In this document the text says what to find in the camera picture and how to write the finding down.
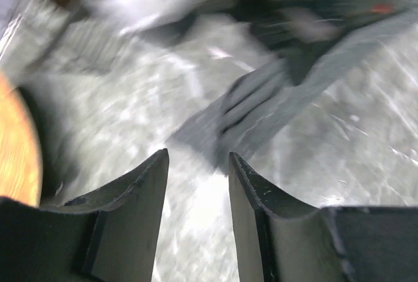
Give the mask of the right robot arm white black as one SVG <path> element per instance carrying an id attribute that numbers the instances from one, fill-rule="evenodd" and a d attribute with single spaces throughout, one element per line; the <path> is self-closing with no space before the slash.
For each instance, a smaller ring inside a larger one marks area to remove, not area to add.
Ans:
<path id="1" fill-rule="evenodd" d="M 147 31 L 199 15 L 225 13 L 287 60 L 294 84 L 349 32 L 406 10 L 409 0 L 82 0 L 94 15 L 125 30 Z"/>

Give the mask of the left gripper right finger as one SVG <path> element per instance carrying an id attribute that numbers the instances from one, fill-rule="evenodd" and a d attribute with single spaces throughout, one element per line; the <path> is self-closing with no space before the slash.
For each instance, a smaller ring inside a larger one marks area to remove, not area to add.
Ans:
<path id="1" fill-rule="evenodd" d="M 229 155 L 241 281 L 417 280 L 417 208 L 313 207 Z"/>

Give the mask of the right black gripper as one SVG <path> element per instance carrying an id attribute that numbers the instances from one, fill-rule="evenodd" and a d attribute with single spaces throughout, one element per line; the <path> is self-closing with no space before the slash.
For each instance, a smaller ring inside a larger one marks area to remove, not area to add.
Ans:
<path id="1" fill-rule="evenodd" d="M 274 72 L 295 84 L 351 32 L 409 8 L 411 0 L 237 0 L 233 16 L 277 55 Z"/>

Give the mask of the grey cloth napkin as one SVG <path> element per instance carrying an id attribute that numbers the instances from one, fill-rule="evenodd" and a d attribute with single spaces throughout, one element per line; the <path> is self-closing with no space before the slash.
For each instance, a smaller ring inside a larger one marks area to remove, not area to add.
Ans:
<path id="1" fill-rule="evenodd" d="M 417 11 L 409 10 L 351 32 L 327 48 L 297 86 L 291 82 L 284 60 L 268 63 L 239 78 L 224 96 L 191 116 L 170 139 L 226 170 L 230 152 L 251 158 L 307 104 L 376 51 L 380 42 L 414 25 Z"/>

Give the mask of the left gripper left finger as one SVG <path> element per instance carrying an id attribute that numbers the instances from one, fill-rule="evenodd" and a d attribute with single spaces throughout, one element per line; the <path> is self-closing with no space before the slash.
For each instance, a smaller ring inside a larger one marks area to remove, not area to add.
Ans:
<path id="1" fill-rule="evenodd" d="M 2 281 L 150 281 L 169 153 L 63 206 L 1 199 Z"/>

